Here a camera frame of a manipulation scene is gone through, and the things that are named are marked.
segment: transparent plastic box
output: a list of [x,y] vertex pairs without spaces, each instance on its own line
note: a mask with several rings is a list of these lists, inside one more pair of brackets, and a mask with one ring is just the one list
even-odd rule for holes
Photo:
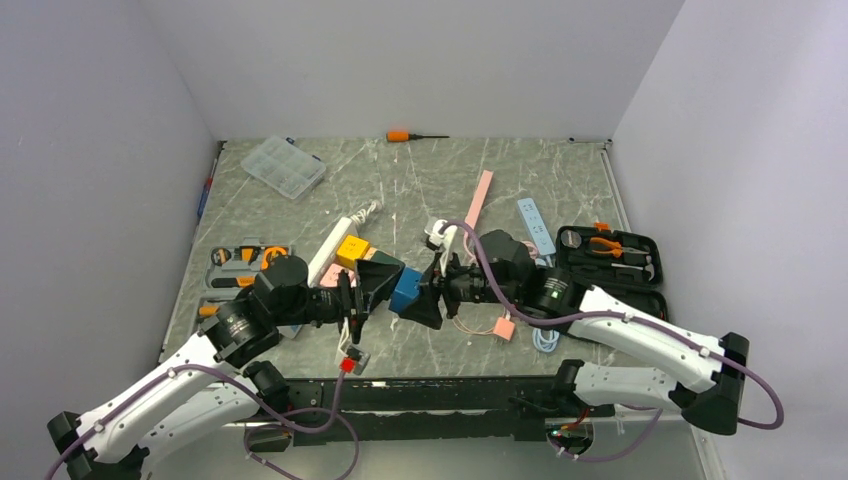
[[286,198],[297,200],[324,177],[324,162],[278,136],[254,148],[242,168]]

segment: white power strip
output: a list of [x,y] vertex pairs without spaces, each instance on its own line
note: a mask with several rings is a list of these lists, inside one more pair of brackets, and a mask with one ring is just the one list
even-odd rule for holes
[[342,217],[333,230],[327,235],[327,239],[318,249],[318,253],[309,262],[309,286],[316,287],[321,278],[327,273],[327,269],[336,260],[336,252],[348,235],[356,236],[356,224],[350,217]]

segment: table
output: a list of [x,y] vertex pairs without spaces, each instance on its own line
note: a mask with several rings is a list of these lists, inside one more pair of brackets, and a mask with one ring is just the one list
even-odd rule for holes
[[[500,228],[528,240],[516,200],[532,197],[548,229],[604,221],[621,228],[620,214],[600,151],[602,144],[546,139],[439,139],[387,143],[368,138],[306,138],[296,146],[327,164],[324,180],[295,203],[248,176],[240,161],[261,140],[224,144],[206,211],[198,226],[186,274],[171,317],[162,358],[194,331],[194,309],[212,247],[238,244],[246,236],[293,245],[307,262],[342,215],[380,200],[383,209],[360,234],[418,270],[432,260],[422,241],[430,216],[462,219],[484,169],[494,172],[477,231]],[[463,305],[462,321],[485,330],[502,313],[495,305]],[[513,339],[470,336],[449,320],[434,331],[396,320],[381,307],[365,324],[361,346],[372,353],[363,378],[544,375],[563,357],[605,365],[636,360],[590,342],[563,337],[555,355],[538,353],[531,328],[517,323]],[[287,378],[333,378],[338,372],[332,326],[304,327],[261,359]]]

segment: tool kit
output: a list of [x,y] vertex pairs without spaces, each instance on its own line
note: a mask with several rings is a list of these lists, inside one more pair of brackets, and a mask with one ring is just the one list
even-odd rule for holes
[[565,226],[557,231],[556,265],[598,285],[622,302],[665,321],[668,305],[656,291],[662,284],[657,243],[635,233]]
[[[234,298],[242,288],[253,284],[261,269],[280,255],[292,255],[290,245],[266,244],[248,237],[239,245],[215,247],[206,260],[203,292],[197,303],[197,324],[218,313],[218,307]],[[279,327],[288,338],[297,335],[300,325]]]

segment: robotic arm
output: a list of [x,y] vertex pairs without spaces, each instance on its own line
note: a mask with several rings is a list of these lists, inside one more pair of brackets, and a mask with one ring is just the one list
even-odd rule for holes
[[[503,302],[499,294],[519,315],[538,322],[595,312],[556,328],[611,345],[656,368],[565,360],[551,389],[558,405],[565,403],[572,410],[615,403],[675,409],[704,430],[735,433],[745,376],[707,352],[744,365],[747,339],[733,333],[717,339],[668,325],[561,269],[537,267],[527,247],[500,230],[480,239],[488,259],[478,262],[484,260],[484,265],[462,266],[452,253],[457,229],[441,222],[428,228],[427,244],[437,252],[419,282],[418,297],[399,313],[401,318],[438,330],[443,321],[440,302],[452,318],[461,303]],[[248,396],[215,383],[215,377],[176,370],[185,364],[233,377],[274,410],[285,411],[290,403],[282,375],[268,362],[251,363],[280,342],[277,326],[336,323],[340,331],[343,325],[348,329],[356,344],[370,312],[390,298],[401,272],[398,265],[360,260],[357,287],[340,275],[338,287],[310,288],[303,260],[277,257],[156,370],[94,410],[82,415],[63,412],[50,421],[48,430],[71,478],[138,479],[142,470],[171,451],[257,412]],[[607,311],[609,316],[597,313]],[[668,330],[703,346],[700,354],[670,337]],[[349,348],[346,360],[364,366],[367,357],[357,352],[355,346]],[[148,388],[160,378],[164,381]],[[116,413],[116,407],[127,402],[128,407]],[[69,449],[75,443],[79,446]]]

